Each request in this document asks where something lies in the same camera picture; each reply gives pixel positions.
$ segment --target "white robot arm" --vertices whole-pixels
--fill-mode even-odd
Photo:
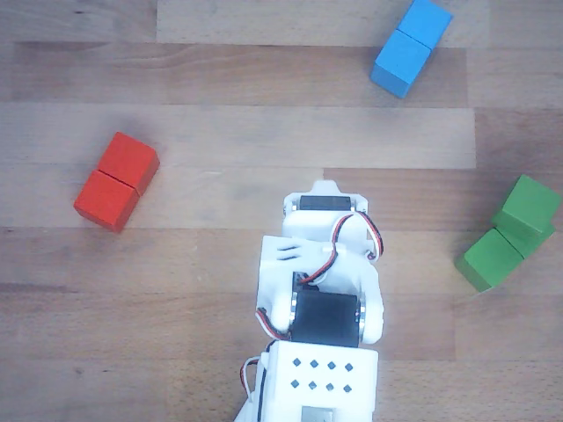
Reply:
[[[264,236],[256,316],[274,339],[241,370],[235,422],[371,421],[384,306],[372,262],[383,241],[368,202],[330,180],[284,201],[282,236]],[[248,364],[258,365],[255,390]]]

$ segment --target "toy block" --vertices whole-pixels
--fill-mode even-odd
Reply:
[[[501,233],[491,229],[455,265],[479,292],[484,292],[501,284],[522,262],[522,255]]]
[[[404,98],[430,56],[430,48],[394,31],[376,58],[371,80]]]
[[[133,187],[142,196],[159,165],[153,148],[118,132],[100,158],[98,170]]]
[[[555,233],[555,227],[553,226],[553,224],[549,224],[547,226],[547,229],[544,230],[539,236],[529,237],[527,239],[522,239],[521,237],[514,236],[511,232],[499,227],[497,227],[497,230],[505,239],[508,240],[510,244],[512,244],[512,246],[518,252],[520,252],[520,255],[522,255],[524,259],[533,254],[545,240],[547,240],[553,233]]]
[[[452,19],[453,15],[437,4],[414,0],[397,29],[433,50]]]
[[[133,187],[95,170],[84,184],[74,208],[91,222],[119,233],[137,201],[139,194]]]
[[[521,239],[541,237],[561,203],[561,196],[533,178],[522,175],[492,222]]]

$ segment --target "red block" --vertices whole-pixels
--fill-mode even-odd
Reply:
[[[119,233],[137,201],[139,194],[131,186],[95,170],[78,195],[74,208],[91,222]]]
[[[118,132],[99,160],[98,170],[135,188],[141,196],[159,165],[153,148]]]

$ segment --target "green block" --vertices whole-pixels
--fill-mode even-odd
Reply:
[[[499,230],[499,233],[501,233],[502,236],[507,239],[517,251],[520,252],[524,259],[534,253],[536,249],[549,238],[549,236],[555,233],[555,227],[551,223],[539,236],[528,237],[527,239],[515,236],[505,229],[497,227],[497,230]]]
[[[493,223],[522,239],[541,236],[549,229],[560,202],[560,195],[552,189],[522,175]]]
[[[457,270],[479,292],[501,284],[520,263],[522,255],[496,229],[491,229],[456,260]]]

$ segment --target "wooden plank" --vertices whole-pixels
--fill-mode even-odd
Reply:
[[[13,45],[0,41],[0,101],[11,97],[11,65],[13,63]]]
[[[387,295],[385,300],[392,323],[375,346],[382,359],[454,358],[450,295],[427,296],[426,301]],[[255,305],[254,292],[3,293],[0,359],[241,361],[268,343],[254,317]],[[416,338],[417,346],[406,338]]]
[[[456,16],[444,47],[486,47],[488,0],[439,1]],[[369,47],[383,45],[409,1],[160,0],[160,42]]]
[[[378,48],[24,43],[17,101],[467,107],[465,50],[438,48],[405,100],[369,80]]]
[[[516,171],[327,169],[342,192],[369,199],[370,214],[386,230],[484,232],[521,173]],[[558,192],[558,173],[528,174]],[[553,223],[561,228],[563,215]]]
[[[562,48],[563,4],[558,0],[490,0],[493,47]]]
[[[12,41],[151,41],[157,0],[2,2],[0,38]]]
[[[4,229],[0,231],[0,291],[251,294],[256,290],[265,234],[279,230],[127,229],[116,237],[98,228]],[[453,258],[479,234],[388,231],[383,235],[385,254],[377,262],[383,293],[474,293],[457,273]],[[548,293],[561,290],[556,278],[544,276],[551,274],[551,267],[541,266],[563,241],[555,238],[529,270],[533,268],[539,279],[535,288],[544,280],[543,291]]]
[[[261,236],[260,230],[127,229],[116,237],[102,229],[4,229],[0,292],[252,294]]]
[[[488,170],[563,171],[561,110],[477,109],[477,165]]]
[[[4,199],[0,226],[94,227],[72,207],[91,169],[70,164],[0,165],[0,198]],[[322,178],[320,169],[163,166],[128,227],[269,229],[275,233],[282,225],[285,195],[308,191]]]
[[[558,49],[469,50],[469,103],[474,107],[562,108],[561,67],[563,56]]]
[[[235,420],[246,400],[238,370],[239,359],[170,360],[167,362],[167,404],[170,422]],[[248,368],[254,385],[255,368]]]
[[[378,420],[555,421],[563,411],[560,362],[382,361]]]
[[[563,295],[505,295],[492,291],[455,306],[460,360],[563,359]]]
[[[94,165],[119,130],[163,165],[475,167],[469,109],[22,103],[0,126],[5,163]]]
[[[381,360],[454,360],[453,296],[384,295]]]
[[[0,419],[165,420],[165,371],[137,360],[0,360]]]

